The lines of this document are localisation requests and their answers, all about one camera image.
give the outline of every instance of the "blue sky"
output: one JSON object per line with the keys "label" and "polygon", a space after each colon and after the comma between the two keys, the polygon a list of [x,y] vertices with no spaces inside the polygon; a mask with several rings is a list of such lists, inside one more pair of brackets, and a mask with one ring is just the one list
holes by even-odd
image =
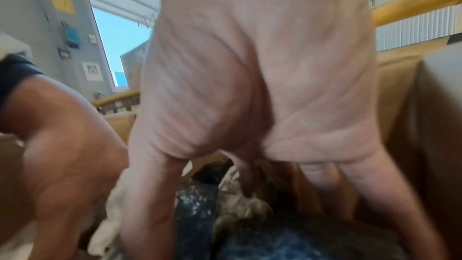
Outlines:
{"label": "blue sky", "polygon": [[120,55],[147,41],[151,29],[96,8],[93,8],[93,13],[103,40],[109,67],[112,71],[124,71]]}

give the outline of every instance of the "dark wristband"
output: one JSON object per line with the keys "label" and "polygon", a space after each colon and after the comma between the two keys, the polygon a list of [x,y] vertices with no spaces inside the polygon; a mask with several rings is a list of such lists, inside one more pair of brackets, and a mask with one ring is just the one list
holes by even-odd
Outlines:
{"label": "dark wristband", "polygon": [[28,59],[16,55],[7,55],[0,61],[0,112],[14,88],[26,78],[43,73]]}

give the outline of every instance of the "yellow railing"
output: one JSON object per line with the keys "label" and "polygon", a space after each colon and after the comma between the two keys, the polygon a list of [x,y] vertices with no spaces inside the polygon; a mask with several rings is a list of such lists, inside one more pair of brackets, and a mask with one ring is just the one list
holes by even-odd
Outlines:
{"label": "yellow railing", "polygon": [[[443,7],[461,4],[462,0],[395,0],[372,10],[375,26],[383,26],[431,12]],[[93,103],[95,107],[104,106],[140,95],[140,90],[128,90],[101,98]]]}

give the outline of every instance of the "corrugated metal panel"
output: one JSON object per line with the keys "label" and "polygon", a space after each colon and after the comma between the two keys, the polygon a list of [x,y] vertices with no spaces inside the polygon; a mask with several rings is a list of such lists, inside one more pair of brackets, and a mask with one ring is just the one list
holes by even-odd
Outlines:
{"label": "corrugated metal panel", "polygon": [[[384,4],[393,0],[376,0]],[[376,29],[377,50],[388,50],[411,45],[457,32],[456,22],[462,5],[451,6],[394,22]]]}

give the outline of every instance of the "hand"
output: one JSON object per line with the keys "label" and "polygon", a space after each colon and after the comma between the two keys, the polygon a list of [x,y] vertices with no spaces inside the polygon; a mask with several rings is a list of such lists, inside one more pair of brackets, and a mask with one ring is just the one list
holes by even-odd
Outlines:
{"label": "hand", "polygon": [[136,259],[172,258],[181,169],[217,149],[246,193],[255,159],[299,163],[340,215],[342,172],[417,259],[446,259],[380,141],[367,0],[163,0],[150,46],[123,228]]}
{"label": "hand", "polygon": [[0,126],[25,141],[23,175],[37,221],[29,259],[71,259],[94,204],[128,166],[125,144],[87,101],[42,76],[14,89]]}

